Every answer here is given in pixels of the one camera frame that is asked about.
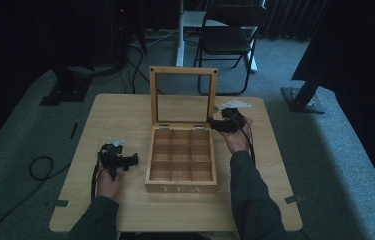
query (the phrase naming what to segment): wooden box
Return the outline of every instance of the wooden box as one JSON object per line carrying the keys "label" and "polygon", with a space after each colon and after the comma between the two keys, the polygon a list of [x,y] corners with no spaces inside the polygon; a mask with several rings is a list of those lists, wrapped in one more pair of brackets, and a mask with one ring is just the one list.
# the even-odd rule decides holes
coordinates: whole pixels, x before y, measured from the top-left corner
{"label": "wooden box", "polygon": [[[207,109],[203,121],[189,122],[188,111],[173,113],[176,118],[159,119],[159,110],[172,112],[182,102],[159,103],[158,75],[196,75],[209,77]],[[146,174],[147,192],[208,193],[217,187],[214,146],[208,117],[214,113],[217,69],[184,67],[150,67],[152,134]]]}

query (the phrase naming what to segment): dark sleeve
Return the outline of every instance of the dark sleeve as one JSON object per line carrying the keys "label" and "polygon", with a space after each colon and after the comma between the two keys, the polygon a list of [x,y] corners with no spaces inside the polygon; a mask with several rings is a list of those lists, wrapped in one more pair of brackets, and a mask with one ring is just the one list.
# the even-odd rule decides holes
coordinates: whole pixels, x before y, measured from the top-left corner
{"label": "dark sleeve", "polygon": [[119,205],[107,197],[95,197],[69,232],[69,239],[116,239]]}
{"label": "dark sleeve", "polygon": [[281,213],[249,152],[232,155],[231,208],[242,240],[287,239]]}

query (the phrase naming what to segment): hinge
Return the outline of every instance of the hinge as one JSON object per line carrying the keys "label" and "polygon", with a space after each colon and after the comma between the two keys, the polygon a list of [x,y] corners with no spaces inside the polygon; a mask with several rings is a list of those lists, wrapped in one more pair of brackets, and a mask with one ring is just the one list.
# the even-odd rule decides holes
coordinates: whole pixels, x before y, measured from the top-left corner
{"label": "hinge", "polygon": [[160,130],[169,130],[169,124],[160,124],[159,129]]}
{"label": "hinge", "polygon": [[194,126],[193,130],[195,131],[205,131],[205,126],[204,125],[196,125]]}

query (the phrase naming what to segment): person's left hand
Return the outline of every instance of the person's left hand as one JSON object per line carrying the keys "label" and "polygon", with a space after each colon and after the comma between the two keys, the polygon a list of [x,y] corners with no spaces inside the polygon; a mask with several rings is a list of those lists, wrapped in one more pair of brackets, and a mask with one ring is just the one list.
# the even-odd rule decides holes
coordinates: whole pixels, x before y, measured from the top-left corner
{"label": "person's left hand", "polygon": [[100,173],[100,175],[97,178],[96,196],[107,197],[116,202],[121,185],[121,173],[118,172],[115,180],[113,180],[108,170],[103,168],[102,163],[99,164],[99,170],[97,172]]}

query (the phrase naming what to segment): hand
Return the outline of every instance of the hand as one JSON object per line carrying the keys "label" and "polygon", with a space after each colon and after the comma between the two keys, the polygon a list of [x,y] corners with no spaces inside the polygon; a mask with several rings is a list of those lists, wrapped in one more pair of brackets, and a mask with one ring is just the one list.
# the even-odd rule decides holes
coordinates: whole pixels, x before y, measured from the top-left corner
{"label": "hand", "polygon": [[[250,133],[250,126],[252,125],[252,119],[248,117],[244,117],[244,120],[246,120],[246,124],[243,127],[243,131],[246,133],[247,137],[250,139],[251,133]],[[229,132],[219,132],[225,139],[225,142],[227,143],[228,150],[230,150],[231,153],[235,153],[238,151],[249,151],[249,143],[247,142],[246,138],[244,137],[243,133],[238,130],[235,133],[229,133]]]}
{"label": "hand", "polygon": [[102,163],[99,164],[97,178],[97,192],[96,196],[107,197],[116,202],[119,187],[121,185],[121,174],[117,173],[115,180],[112,179],[107,169],[104,169]]}

